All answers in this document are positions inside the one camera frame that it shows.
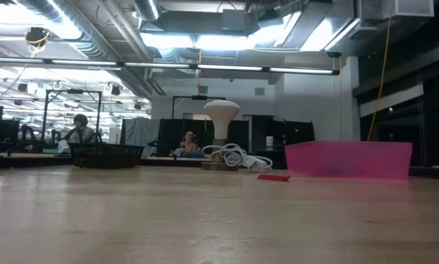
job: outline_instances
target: woman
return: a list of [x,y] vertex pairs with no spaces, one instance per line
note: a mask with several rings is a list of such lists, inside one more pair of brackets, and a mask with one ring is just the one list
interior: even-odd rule
[[185,141],[181,143],[181,147],[184,149],[181,155],[189,154],[201,154],[201,149],[193,142],[194,134],[191,131],[185,133]]
[[68,140],[68,143],[93,143],[94,142],[94,130],[92,128],[87,127],[87,117],[83,114],[77,114],[73,118],[73,124],[76,126],[73,130],[71,130],[66,136],[65,139]]

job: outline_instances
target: white wall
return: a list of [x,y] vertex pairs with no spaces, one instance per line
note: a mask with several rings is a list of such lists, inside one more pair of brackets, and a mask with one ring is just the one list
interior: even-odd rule
[[313,122],[316,140],[359,140],[357,85],[357,58],[340,76],[285,74],[275,85],[275,119]]
[[[273,85],[267,80],[205,79],[208,96],[226,97],[241,106],[242,115],[273,115],[276,120],[313,122],[316,140],[360,140],[360,114],[352,89],[358,85],[358,59],[350,57],[340,76],[284,74]],[[173,95],[196,95],[197,80],[160,79],[167,95],[154,97],[151,117],[171,118]],[[255,88],[264,87],[265,96]],[[184,113],[203,114],[205,101],[185,100],[175,109],[175,118]]]
[[[172,99],[177,96],[197,95],[197,79],[184,79],[176,81],[171,78],[159,79],[159,85],[166,92],[165,96],[155,96],[152,99],[151,118],[171,118]],[[273,115],[274,114],[274,89],[267,80],[229,80],[205,79],[202,85],[208,86],[208,96],[226,97],[226,100],[237,103],[241,111],[236,116],[236,120],[241,120],[243,114],[247,115]],[[265,88],[265,95],[255,95],[255,88]],[[177,99],[177,106],[182,99]],[[204,114],[203,107],[208,101],[186,99],[182,104],[175,108],[174,118],[183,118],[184,114]]]

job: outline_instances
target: coiled cord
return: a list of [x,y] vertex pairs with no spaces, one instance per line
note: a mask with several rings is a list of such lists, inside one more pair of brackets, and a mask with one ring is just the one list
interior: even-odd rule
[[234,143],[226,144],[224,146],[209,145],[202,149],[205,155],[207,149],[217,149],[211,155],[219,154],[228,166],[243,165],[253,171],[262,172],[266,169],[271,169],[273,161],[269,158],[248,155],[245,150]]

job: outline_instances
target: red object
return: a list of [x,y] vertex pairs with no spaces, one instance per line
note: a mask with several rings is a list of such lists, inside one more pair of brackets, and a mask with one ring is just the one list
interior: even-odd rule
[[287,181],[291,176],[288,175],[259,175],[257,178],[259,180],[278,180],[278,181]]
[[285,147],[289,174],[406,180],[411,143],[306,142]]

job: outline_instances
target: black wire basket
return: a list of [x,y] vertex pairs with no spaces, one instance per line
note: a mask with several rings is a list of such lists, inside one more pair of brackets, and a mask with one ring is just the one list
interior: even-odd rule
[[117,144],[69,144],[74,166],[117,169],[139,165],[144,147]]

